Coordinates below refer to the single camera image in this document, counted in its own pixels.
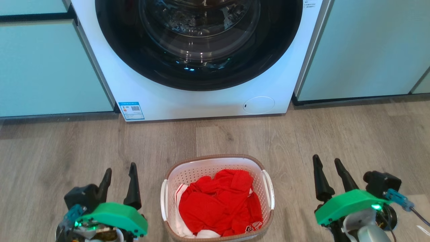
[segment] washing machine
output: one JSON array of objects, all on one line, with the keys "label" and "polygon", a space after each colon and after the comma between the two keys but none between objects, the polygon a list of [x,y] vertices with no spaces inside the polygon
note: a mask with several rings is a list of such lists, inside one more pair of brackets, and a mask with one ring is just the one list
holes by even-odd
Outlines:
[{"label": "washing machine", "polygon": [[126,121],[286,113],[322,0],[72,0]]}]

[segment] green led light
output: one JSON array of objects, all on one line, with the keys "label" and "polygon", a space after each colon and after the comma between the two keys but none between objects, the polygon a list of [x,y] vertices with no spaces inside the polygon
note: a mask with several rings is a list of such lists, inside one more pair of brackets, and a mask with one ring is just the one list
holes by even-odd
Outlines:
[{"label": "green led light", "polygon": [[381,210],[382,209],[381,205],[379,205],[379,204],[373,204],[372,208],[375,210]]}]

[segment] white basket handle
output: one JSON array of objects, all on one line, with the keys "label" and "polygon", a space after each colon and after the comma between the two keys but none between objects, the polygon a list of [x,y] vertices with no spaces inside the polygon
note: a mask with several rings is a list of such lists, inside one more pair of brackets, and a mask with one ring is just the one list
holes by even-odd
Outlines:
[{"label": "white basket handle", "polygon": [[165,179],[161,185],[160,194],[161,216],[163,217],[163,221],[167,221],[167,188],[167,179]]},{"label": "white basket handle", "polygon": [[273,189],[272,179],[270,179],[269,174],[266,170],[263,170],[263,176],[266,179],[267,185],[269,186],[269,193],[270,193],[270,209],[275,209],[275,190]]}]

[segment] cabinet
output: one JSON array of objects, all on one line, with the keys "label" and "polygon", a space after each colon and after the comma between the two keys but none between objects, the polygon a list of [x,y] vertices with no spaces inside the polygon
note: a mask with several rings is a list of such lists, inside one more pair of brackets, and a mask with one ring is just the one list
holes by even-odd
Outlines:
[{"label": "cabinet", "polygon": [[0,117],[113,107],[73,20],[0,24]]},{"label": "cabinet", "polygon": [[430,93],[430,68],[426,72],[420,84],[412,91],[413,94]]},{"label": "cabinet", "polygon": [[430,1],[331,2],[297,100],[408,94],[430,66]]},{"label": "cabinet", "polygon": [[0,0],[0,16],[67,12],[69,5],[70,0]]}]

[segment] laundry basket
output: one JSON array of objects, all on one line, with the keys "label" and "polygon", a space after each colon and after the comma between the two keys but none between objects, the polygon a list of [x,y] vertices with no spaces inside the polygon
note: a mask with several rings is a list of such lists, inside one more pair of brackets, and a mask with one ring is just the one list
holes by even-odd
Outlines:
[{"label": "laundry basket", "polygon": [[[203,176],[211,176],[223,169],[245,170],[254,178],[254,192],[258,195],[263,215],[261,229],[240,235],[212,238],[187,239],[178,236],[175,218],[174,193],[180,184],[189,185]],[[256,237],[269,227],[275,208],[275,194],[269,174],[263,165],[254,157],[247,155],[212,155],[188,159],[175,164],[167,173],[161,186],[161,215],[164,226],[170,236],[176,241],[184,242],[214,242],[214,241],[244,241]]]}]

